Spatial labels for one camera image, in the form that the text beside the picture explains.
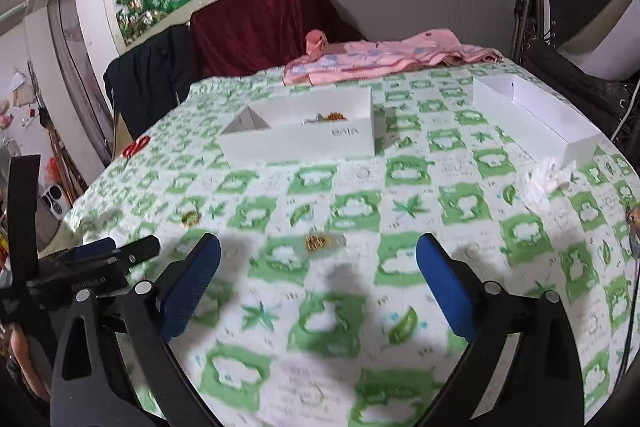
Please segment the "person's left hand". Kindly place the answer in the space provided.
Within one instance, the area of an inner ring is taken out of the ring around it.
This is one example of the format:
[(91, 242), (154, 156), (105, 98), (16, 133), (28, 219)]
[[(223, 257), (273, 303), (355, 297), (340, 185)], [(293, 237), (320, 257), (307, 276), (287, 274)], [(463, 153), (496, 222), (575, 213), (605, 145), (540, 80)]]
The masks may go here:
[(50, 393), (39, 378), (37, 372), (32, 365), (32, 359), (29, 354), (29, 343), (20, 329), (20, 326), (15, 325), (12, 329), (10, 336), (11, 351), (16, 358), (17, 364), (21, 369), (24, 381), (29, 389), (43, 401), (50, 401)]

